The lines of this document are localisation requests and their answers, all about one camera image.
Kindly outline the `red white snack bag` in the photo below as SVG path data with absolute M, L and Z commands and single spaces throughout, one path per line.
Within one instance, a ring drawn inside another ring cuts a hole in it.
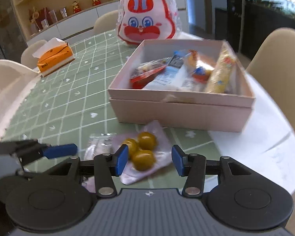
M 132 89 L 142 89 L 149 82 L 160 74 L 167 66 L 167 63 L 147 62 L 135 68 L 129 78 Z

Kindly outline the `pink cardboard gift box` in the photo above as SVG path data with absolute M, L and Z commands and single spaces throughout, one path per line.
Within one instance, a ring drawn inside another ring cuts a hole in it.
M 253 111 L 255 95 L 238 59 L 232 71 L 233 94 L 133 89 L 129 82 L 140 63 L 172 56 L 176 50 L 198 50 L 216 60 L 221 48 L 229 46 L 216 40 L 144 40 L 108 88 L 117 119 L 131 124 L 158 120 L 169 127 L 241 132 Z

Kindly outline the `small clear grey sachet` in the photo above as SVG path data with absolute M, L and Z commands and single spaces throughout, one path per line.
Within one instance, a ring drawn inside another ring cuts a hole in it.
M 85 152 L 84 160 L 93 160 L 97 155 L 114 153 L 112 140 L 115 136 L 115 133 L 91 135 L 89 137 L 88 148 Z

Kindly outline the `cream chair far left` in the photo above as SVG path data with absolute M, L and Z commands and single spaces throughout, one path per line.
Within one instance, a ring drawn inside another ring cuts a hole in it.
M 21 55 L 21 64 L 27 66 L 30 69 L 36 69 L 38 59 L 33 54 L 42 46 L 46 44 L 46 40 L 39 40 L 28 46 L 27 49 Z

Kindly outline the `round cake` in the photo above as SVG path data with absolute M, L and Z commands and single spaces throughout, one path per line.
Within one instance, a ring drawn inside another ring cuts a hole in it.
M 184 64 L 195 80 L 206 83 L 215 69 L 216 61 L 196 50 L 188 50 Z

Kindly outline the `cream chair far middle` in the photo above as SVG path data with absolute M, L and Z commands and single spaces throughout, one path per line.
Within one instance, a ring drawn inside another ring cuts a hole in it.
M 94 23 L 93 32 L 95 35 L 115 29 L 118 20 L 118 10 L 108 12 L 100 16 Z

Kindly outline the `cream chair right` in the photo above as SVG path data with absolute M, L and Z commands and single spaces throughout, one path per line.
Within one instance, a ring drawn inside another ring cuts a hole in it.
M 271 32 L 246 72 L 267 91 L 295 132 L 295 29 Z

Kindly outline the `cream chair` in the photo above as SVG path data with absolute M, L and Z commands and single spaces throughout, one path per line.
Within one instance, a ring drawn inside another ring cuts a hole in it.
M 93 32 L 95 35 L 115 29 L 118 20 L 118 10 L 108 12 L 100 16 L 94 23 Z
M 0 59 L 0 94 L 22 77 L 34 79 L 39 73 L 23 64 Z
M 271 32 L 246 72 L 267 91 L 295 132 L 295 29 Z
M 30 69 L 36 69 L 38 59 L 33 54 L 42 46 L 46 44 L 46 40 L 39 40 L 28 46 L 27 49 L 21 55 L 21 64 L 27 66 Z

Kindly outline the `green plums vacuum pack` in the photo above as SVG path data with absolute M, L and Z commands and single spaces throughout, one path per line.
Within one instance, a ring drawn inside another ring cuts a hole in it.
M 112 140 L 114 151 L 123 144 L 128 146 L 128 162 L 120 176 L 124 185 L 134 184 L 172 163 L 172 145 L 157 120 L 139 132 L 118 134 Z

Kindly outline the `red white bunny plush bag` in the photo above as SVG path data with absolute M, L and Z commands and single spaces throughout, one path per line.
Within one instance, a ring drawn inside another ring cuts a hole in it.
M 175 0 L 120 0 L 117 36 L 127 44 L 167 40 L 182 32 Z

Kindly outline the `orange tissue box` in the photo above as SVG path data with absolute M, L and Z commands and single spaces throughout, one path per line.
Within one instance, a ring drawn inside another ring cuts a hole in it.
M 37 49 L 32 56 L 38 60 L 37 67 L 43 77 L 50 75 L 75 59 L 68 43 L 57 37 L 52 38 Z

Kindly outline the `wooden display shelf cabinet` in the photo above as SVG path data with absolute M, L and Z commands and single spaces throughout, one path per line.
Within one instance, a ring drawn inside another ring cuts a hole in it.
M 28 46 L 57 37 L 73 44 L 95 34 L 95 23 L 119 0 L 11 0 Z

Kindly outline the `blue white snack tube pack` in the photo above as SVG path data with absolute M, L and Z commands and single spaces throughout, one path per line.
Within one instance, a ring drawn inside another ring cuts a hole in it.
M 154 80 L 149 82 L 143 89 L 148 90 L 174 90 L 178 91 L 190 75 L 184 64 L 185 51 L 175 51 L 167 63 L 165 69 L 158 74 Z

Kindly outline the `green checked tablecloth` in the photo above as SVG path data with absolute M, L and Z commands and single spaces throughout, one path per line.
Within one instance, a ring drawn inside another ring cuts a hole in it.
M 108 87 L 134 52 L 106 31 L 71 45 L 76 59 L 50 76 L 41 78 L 13 116 L 3 141 L 38 139 L 51 145 L 74 143 L 84 159 L 91 135 L 133 133 L 143 125 L 119 123 L 109 102 Z M 171 144 L 186 153 L 217 160 L 219 151 L 207 131 L 163 127 Z M 180 188 L 185 177 L 174 166 L 126 186 L 113 178 L 116 188 Z

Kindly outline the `cream chair left near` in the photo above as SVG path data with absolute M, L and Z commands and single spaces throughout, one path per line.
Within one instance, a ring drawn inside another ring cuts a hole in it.
M 0 59 L 0 94 L 22 77 L 34 79 L 39 73 L 23 64 Z

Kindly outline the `long crispy rice bar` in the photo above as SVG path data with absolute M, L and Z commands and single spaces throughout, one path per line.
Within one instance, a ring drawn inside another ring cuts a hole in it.
M 224 41 L 219 57 L 204 89 L 205 93 L 222 94 L 229 84 L 231 73 L 236 65 L 236 56 L 229 43 Z

